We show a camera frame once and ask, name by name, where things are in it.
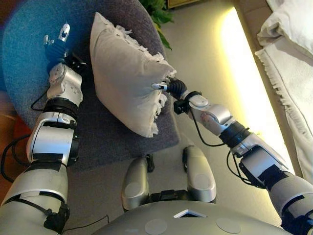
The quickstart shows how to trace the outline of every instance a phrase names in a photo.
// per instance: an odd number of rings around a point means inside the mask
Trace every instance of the white blanket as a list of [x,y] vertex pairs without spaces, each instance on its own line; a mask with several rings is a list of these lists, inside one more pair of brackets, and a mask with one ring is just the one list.
[[313,59],[313,0],[268,0],[268,4],[273,13],[258,34],[260,45],[267,46],[282,35]]
[[313,184],[313,0],[268,2],[274,12],[258,34],[265,47],[256,55],[285,106],[303,177]]

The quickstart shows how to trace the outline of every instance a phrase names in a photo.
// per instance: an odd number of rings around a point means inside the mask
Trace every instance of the leaf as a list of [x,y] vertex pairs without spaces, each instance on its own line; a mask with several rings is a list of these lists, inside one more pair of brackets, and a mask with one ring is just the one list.
[[164,7],[164,5],[165,5],[165,0],[156,0],[156,2],[155,2],[155,10],[157,10],[157,9],[162,9],[163,7]]
[[170,43],[166,40],[166,38],[165,38],[165,36],[163,35],[163,33],[162,33],[161,31],[159,31],[159,30],[158,30],[157,32],[158,32],[158,34],[159,34],[159,36],[160,36],[160,38],[161,38],[161,41],[162,41],[163,45],[164,45],[166,48],[172,50],[172,48],[171,48],[171,46],[170,46]]
[[165,24],[167,22],[173,22],[172,13],[164,10],[155,10],[152,12],[151,18],[154,22],[159,24]]

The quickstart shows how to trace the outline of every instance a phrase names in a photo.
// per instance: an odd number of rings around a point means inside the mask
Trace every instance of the gray chair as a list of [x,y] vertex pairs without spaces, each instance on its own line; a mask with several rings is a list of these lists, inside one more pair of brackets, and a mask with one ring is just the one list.
[[[97,166],[153,153],[178,143],[179,136],[169,99],[157,119],[159,134],[141,137],[116,119],[95,94],[89,57],[89,34],[94,13],[131,29],[131,36],[151,54],[164,50],[150,16],[138,0],[28,0],[22,2],[5,26],[2,68],[7,92],[22,119],[33,128],[40,112],[30,104],[48,87],[43,37],[57,38],[62,25],[71,26],[68,44],[89,64],[82,75],[84,101],[79,109],[79,161],[71,167],[86,171]],[[43,107],[45,97],[37,106]]]

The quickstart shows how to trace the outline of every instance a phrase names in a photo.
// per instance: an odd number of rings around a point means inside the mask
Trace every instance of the wire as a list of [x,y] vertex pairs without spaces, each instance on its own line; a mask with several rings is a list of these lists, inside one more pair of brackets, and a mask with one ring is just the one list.
[[236,166],[236,169],[237,169],[239,178],[240,178],[240,179],[242,180],[242,182],[244,182],[245,184],[252,186],[253,184],[251,183],[250,180],[248,180],[248,179],[246,179],[246,178],[243,178],[243,177],[241,176],[241,173],[240,173],[239,167],[238,167],[238,165],[237,165],[237,161],[236,161],[236,158],[235,158],[235,155],[234,155],[234,154],[233,154],[233,159],[234,159],[234,163],[235,163],[235,166]]
[[11,150],[12,150],[12,156],[13,158],[15,159],[15,161],[20,164],[20,165],[23,165],[23,166],[30,166],[30,163],[25,163],[23,161],[21,161],[18,156],[16,155],[16,152],[15,152],[15,147],[16,147],[16,144],[12,145],[11,147]]
[[239,168],[238,168],[237,161],[236,161],[236,159],[235,159],[235,155],[234,155],[234,154],[233,154],[233,160],[234,160],[234,164],[235,164],[235,166],[236,166],[236,169],[237,169],[238,174],[236,174],[236,173],[230,168],[230,166],[229,166],[229,156],[230,156],[230,153],[231,153],[231,152],[229,151],[228,154],[227,154],[227,157],[226,157],[226,164],[227,164],[227,167],[228,167],[229,171],[230,171],[233,175],[235,175],[236,177],[238,177],[239,179],[241,179],[242,182],[244,182],[245,184],[253,186],[253,184],[251,183],[251,181],[250,181],[249,179],[246,179],[246,178],[244,178],[244,177],[241,176],[241,173],[240,173],[240,170],[239,170]]
[[106,214],[106,215],[103,216],[102,218],[100,218],[100,219],[98,219],[98,220],[96,220],[96,221],[94,221],[94,222],[92,222],[92,223],[90,223],[90,224],[87,224],[87,225],[84,225],[84,226],[80,226],[80,227],[65,229],[65,230],[63,230],[62,234],[64,234],[64,233],[67,232],[67,231],[70,231],[70,230],[82,229],[82,228],[88,227],[88,226],[90,226],[90,225],[93,225],[93,224],[95,224],[95,223],[97,223],[97,222],[99,222],[99,221],[105,219],[105,218],[107,218],[107,223],[110,223],[110,221],[109,221],[109,216]]
[[30,108],[34,111],[43,111],[44,109],[37,109],[37,108],[34,108],[34,105],[47,93],[47,91],[49,90],[49,88],[46,89],[46,91],[38,98],[36,99],[31,105],[30,105]]
[[209,147],[219,147],[219,146],[223,146],[223,145],[226,144],[226,143],[220,143],[220,144],[208,144],[208,143],[206,143],[206,142],[204,141],[202,135],[201,135],[200,130],[199,130],[199,127],[198,127],[198,124],[197,124],[197,121],[196,121],[194,112],[192,111],[191,108],[190,108],[189,110],[190,110],[190,112],[191,112],[192,119],[194,120],[194,123],[195,123],[196,129],[197,129],[198,135],[199,135],[199,137],[200,137],[202,143],[204,143],[206,146],[209,146]]
[[229,161],[228,161],[229,156],[230,156],[230,151],[228,152],[227,157],[226,157],[226,164],[227,164],[228,170],[229,170],[234,176],[237,176],[238,178],[240,178],[240,176],[237,175],[237,174],[230,168],[230,166],[229,166]]
[[30,134],[21,136],[21,137],[15,139],[15,140],[13,140],[13,141],[10,142],[10,143],[4,148],[4,150],[3,150],[2,157],[1,157],[1,168],[0,168],[0,170],[1,170],[1,175],[4,177],[4,179],[6,179],[7,181],[9,181],[9,182],[11,182],[11,183],[13,183],[14,180],[13,180],[12,178],[8,177],[8,176],[5,174],[5,171],[4,171],[4,164],[5,164],[6,153],[7,153],[7,151],[9,150],[10,147],[12,147],[13,145],[16,145],[20,140],[23,140],[23,139],[25,139],[25,138],[27,138],[27,137],[29,137],[29,136],[30,136]]

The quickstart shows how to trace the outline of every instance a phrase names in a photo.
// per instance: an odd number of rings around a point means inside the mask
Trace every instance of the floor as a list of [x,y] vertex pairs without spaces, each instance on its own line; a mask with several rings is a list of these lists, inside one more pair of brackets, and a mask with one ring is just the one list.
[[[186,83],[189,90],[200,90],[212,102],[228,107],[238,121],[250,126],[290,164],[232,4],[218,0],[201,1],[176,8],[174,21],[163,26],[162,30],[173,49],[167,55],[169,63],[178,71],[177,77]],[[177,116],[177,123],[181,142],[155,153],[156,169],[149,174],[150,192],[186,189],[181,153],[193,142],[202,149],[211,165],[217,183],[217,204],[279,226],[281,220],[267,192],[243,184],[228,171],[225,164],[227,147],[204,146],[186,115]],[[207,142],[219,143],[219,139],[204,128],[201,132]],[[71,216],[66,228],[91,223],[106,214],[113,220],[123,213],[120,191],[130,162],[115,163],[80,174],[69,170]],[[90,234],[105,224],[105,221],[100,221],[66,234]]]

